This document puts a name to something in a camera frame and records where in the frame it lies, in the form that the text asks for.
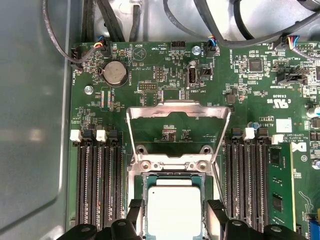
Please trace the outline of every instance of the surface-mount component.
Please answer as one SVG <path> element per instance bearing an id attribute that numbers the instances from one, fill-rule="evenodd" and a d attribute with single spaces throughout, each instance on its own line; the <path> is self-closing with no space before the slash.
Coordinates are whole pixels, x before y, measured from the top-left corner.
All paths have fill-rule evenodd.
<path id="1" fill-rule="evenodd" d="M 128 69 L 120 61 L 111 61 L 101 70 L 106 83 L 111 87 L 121 87 L 128 81 Z"/>
<path id="2" fill-rule="evenodd" d="M 263 61 L 260 58 L 249 59 L 249 72 L 261 73 L 263 71 Z"/>

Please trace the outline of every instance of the blue wire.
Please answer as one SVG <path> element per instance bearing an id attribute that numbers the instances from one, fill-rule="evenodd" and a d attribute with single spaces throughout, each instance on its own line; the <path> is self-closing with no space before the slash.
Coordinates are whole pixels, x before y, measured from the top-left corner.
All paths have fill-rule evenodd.
<path id="1" fill-rule="evenodd" d="M 209 38 L 209 41 L 212 42 L 212 45 L 215 47 L 216 46 L 216 42 L 212 39 L 212 38 Z"/>
<path id="2" fill-rule="evenodd" d="M 296 36 L 296 38 L 294 39 L 294 41 L 293 41 L 293 48 L 296 47 L 296 44 L 297 44 L 299 38 L 300 38 L 300 36 Z"/>

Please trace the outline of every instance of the motherboard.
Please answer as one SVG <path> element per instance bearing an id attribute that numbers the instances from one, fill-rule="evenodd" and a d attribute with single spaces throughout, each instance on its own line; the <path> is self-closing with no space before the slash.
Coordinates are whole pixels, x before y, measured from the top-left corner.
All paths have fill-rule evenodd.
<path id="1" fill-rule="evenodd" d="M 92 46 L 81 43 L 72 51 L 81 55 Z M 318 42 L 298 47 L 320 51 Z M 72 74 L 68 227 L 102 229 L 126 217 L 132 198 L 151 199 L 156 181 L 174 179 L 188 180 L 201 201 L 222 197 L 229 218 L 258 231 L 279 224 L 310 238 L 311 227 L 319 227 L 319 102 L 320 63 L 272 44 L 229 49 L 210 41 L 107 42 Z M 167 109 L 182 104 L 208 114 L 224 107 L 230 116 Z M 164 117 L 135 117 L 161 115 L 164 107 Z M 179 158 L 210 151 L 222 196 L 205 164 L 199 166 L 204 171 L 193 171 L 192 164 L 188 171 L 142 165 L 149 170 L 134 176 L 130 193 L 130 166 L 138 154 Z M 201 214 L 194 239 L 209 239 L 204 208 Z M 143 235 L 155 239 L 151 218 Z"/>

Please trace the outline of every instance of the green circuit board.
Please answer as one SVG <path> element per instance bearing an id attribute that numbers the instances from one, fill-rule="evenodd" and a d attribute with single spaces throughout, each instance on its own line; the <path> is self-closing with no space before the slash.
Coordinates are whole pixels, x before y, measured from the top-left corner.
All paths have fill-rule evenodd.
<path id="1" fill-rule="evenodd" d="M 259 123 L 259 128 L 266 129 L 270 138 L 283 135 L 283 143 L 270 144 L 267 150 L 267 154 L 271 154 L 269 157 L 275 155 L 272 151 L 278 152 L 276 155 L 279 156 L 275 161 L 269 158 L 265 166 L 268 182 L 267 222 L 285 225 L 292 230 L 295 230 L 296 224 L 301 225 L 302 235 L 308 237 L 308 222 L 317 216 L 317 209 L 320 208 L 320 190 L 317 186 L 320 174 L 312 167 L 313 161 L 320 158 L 320 139 L 310 140 L 310 132 L 318 130 L 312 127 L 306 112 L 320 102 L 320 73 L 317 70 L 320 63 L 303 59 L 289 50 L 274 50 L 270 44 L 242 49 L 217 47 L 215 56 L 208 58 L 206 44 L 186 42 L 184 49 L 172 50 L 170 42 L 117 42 L 110 43 L 110 53 L 107 55 L 96 51 L 84 62 L 83 69 L 73 71 L 70 129 L 83 133 L 84 130 L 96 130 L 98 126 L 111 134 L 116 131 L 114 138 L 119 141 L 120 147 L 110 150 L 108 154 L 119 154 L 116 151 L 120 151 L 121 156 L 117 157 L 120 165 L 116 170 L 115 166 L 110 166 L 109 201 L 115 200 L 112 195 L 120 189 L 122 195 L 118 201 L 121 208 L 117 216 L 125 217 L 128 203 L 126 166 L 133 155 L 126 120 L 127 108 L 151 107 L 167 100 L 194 100 L 208 107 L 229 106 L 232 114 L 226 138 L 232 138 L 232 129 L 243 132 L 249 123 Z M 84 53 L 92 45 L 81 43 L 75 49 Z M 194 46 L 201 48 L 200 55 L 192 53 Z M 317 54 L 320 51 L 317 42 L 299 43 L 298 47 L 307 53 Z M 101 74 L 101 68 L 115 60 L 122 62 L 128 73 L 127 82 L 120 87 L 108 85 Z M 198 74 L 194 85 L 190 85 L 186 77 L 191 61 L 196 62 Z M 279 83 L 280 76 L 287 72 L 302 72 L 304 80 Z M 85 94 L 86 86 L 93 87 L 92 94 Z M 222 127 L 221 120 L 191 118 L 180 112 L 165 118 L 132 121 L 137 144 L 144 145 L 148 153 L 170 156 L 197 154 L 203 145 L 214 145 Z M 84 151 L 80 154 L 79 146 L 73 146 L 72 142 L 70 146 L 68 228 L 74 224 L 77 212 L 79 159 L 88 154 L 98 158 L 100 154 L 94 150 L 93 153 Z M 224 191 L 228 189 L 223 180 L 228 171 L 226 146 L 221 147 L 218 156 Z M 117 180 L 121 182 L 118 188 L 113 188 L 115 182 L 112 175 L 115 171 L 121 173 L 121 178 Z M 99 189 L 103 182 L 98 179 L 94 185 Z M 97 201 L 97 214 L 102 208 L 99 199 L 103 194 L 98 191 L 93 201 Z"/>

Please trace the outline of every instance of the capacitor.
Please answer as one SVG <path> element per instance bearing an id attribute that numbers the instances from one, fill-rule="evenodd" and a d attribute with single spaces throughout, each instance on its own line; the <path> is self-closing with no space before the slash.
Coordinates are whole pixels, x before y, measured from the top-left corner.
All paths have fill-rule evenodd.
<path id="1" fill-rule="evenodd" d="M 129 78 L 127 67 L 120 61 L 111 61 L 107 63 L 101 74 L 108 85 L 111 87 L 123 86 Z"/>
<path id="2" fill-rule="evenodd" d="M 308 116 L 308 118 L 317 118 L 320 117 L 320 107 L 313 107 L 313 108 L 309 108 L 308 111 L 306 112 L 306 115 Z"/>
<path id="3" fill-rule="evenodd" d="M 247 127 L 248 128 L 253 128 L 255 131 L 258 130 L 258 128 L 260 128 L 260 124 L 258 122 L 252 122 L 250 121 L 248 124 L 247 124 Z"/>

